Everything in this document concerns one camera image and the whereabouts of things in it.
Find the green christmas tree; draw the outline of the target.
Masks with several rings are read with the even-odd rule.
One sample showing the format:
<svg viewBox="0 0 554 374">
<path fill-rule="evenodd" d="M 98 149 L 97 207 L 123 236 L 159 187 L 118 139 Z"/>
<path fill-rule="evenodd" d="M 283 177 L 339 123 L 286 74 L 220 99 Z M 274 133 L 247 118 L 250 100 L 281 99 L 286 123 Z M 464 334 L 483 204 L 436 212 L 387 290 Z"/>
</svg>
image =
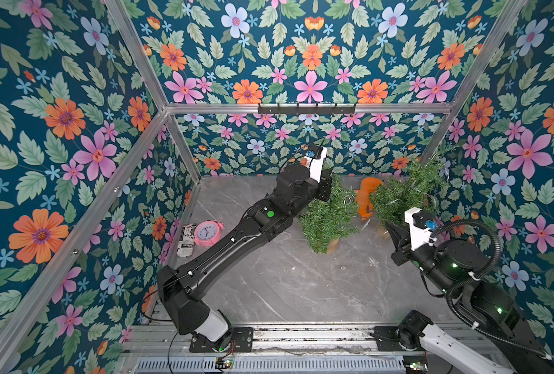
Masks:
<svg viewBox="0 0 554 374">
<path fill-rule="evenodd" d="M 334 175 L 329 199 L 313 200 L 299 219 L 311 249 L 326 254 L 332 243 L 359 231 L 353 223 L 357 215 L 356 191 L 345 187 L 341 176 Z"/>
<path fill-rule="evenodd" d="M 385 224 L 403 225 L 405 212 L 411 208 L 437 213 L 436 191 L 448 187 L 447 179 L 440 174 L 442 169 L 443 162 L 438 160 L 410 161 L 401 176 L 387 179 L 370 193 L 373 218 L 384 227 Z"/>
</svg>

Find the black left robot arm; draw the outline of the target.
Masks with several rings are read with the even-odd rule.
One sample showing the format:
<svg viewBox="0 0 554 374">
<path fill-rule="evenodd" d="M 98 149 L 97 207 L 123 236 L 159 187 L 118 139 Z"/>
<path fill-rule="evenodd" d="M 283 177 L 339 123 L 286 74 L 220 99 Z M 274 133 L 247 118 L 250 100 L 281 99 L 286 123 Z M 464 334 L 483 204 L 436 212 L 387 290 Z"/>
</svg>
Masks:
<svg viewBox="0 0 554 374">
<path fill-rule="evenodd" d="M 331 196 L 331 169 L 295 163 L 278 174 L 272 193 L 248 208 L 238 225 L 200 256 L 158 272 L 159 300 L 180 335 L 201 335 L 218 351 L 231 340 L 231 322 L 206 305 L 209 288 L 232 266 L 287 230 L 311 202 Z"/>
</svg>

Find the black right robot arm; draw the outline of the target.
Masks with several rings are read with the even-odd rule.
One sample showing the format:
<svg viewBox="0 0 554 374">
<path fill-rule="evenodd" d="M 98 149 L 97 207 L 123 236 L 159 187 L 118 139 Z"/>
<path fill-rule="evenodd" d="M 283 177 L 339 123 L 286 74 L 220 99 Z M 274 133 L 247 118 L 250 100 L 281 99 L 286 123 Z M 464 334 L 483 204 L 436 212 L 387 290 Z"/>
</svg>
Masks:
<svg viewBox="0 0 554 374">
<path fill-rule="evenodd" d="M 493 253 L 487 257 L 463 238 L 441 242 L 440 236 L 459 226 L 482 229 L 492 240 Z M 424 281 L 432 282 L 451 312 L 468 328 L 491 341 L 509 361 L 502 367 L 455 341 L 430 318 L 412 310 L 398 325 L 398 342 L 407 351 L 419 348 L 438 355 L 465 373 L 554 373 L 554 358 L 547 353 L 523 309 L 502 288 L 486 276 L 498 265 L 503 247 L 493 229 L 471 219 L 439 226 L 430 213 L 412 208 L 405 223 L 388 222 L 394 243 L 391 255 L 396 265 L 413 264 Z"/>
</svg>

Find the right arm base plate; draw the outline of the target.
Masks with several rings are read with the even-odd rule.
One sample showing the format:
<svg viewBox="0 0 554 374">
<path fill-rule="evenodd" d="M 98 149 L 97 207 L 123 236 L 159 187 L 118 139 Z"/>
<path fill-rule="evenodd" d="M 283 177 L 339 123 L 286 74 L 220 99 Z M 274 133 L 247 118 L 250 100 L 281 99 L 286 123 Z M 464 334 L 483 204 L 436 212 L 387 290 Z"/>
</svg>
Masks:
<svg viewBox="0 0 554 374">
<path fill-rule="evenodd" d="M 370 331 L 370 336 L 382 352 L 413 352 L 418 348 L 413 342 L 403 340 L 397 327 L 374 327 Z"/>
</svg>

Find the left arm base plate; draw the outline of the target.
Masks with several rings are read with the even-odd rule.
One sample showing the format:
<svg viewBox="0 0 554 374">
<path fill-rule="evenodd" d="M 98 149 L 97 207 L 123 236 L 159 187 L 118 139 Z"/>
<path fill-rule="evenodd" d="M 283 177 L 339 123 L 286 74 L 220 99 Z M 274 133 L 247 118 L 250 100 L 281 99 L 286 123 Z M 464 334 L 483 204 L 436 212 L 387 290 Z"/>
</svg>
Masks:
<svg viewBox="0 0 554 374">
<path fill-rule="evenodd" d="M 189 347 L 190 353 L 249 353 L 253 345 L 252 327 L 231 327 L 217 341 L 210 341 L 206 336 L 194 333 Z"/>
</svg>

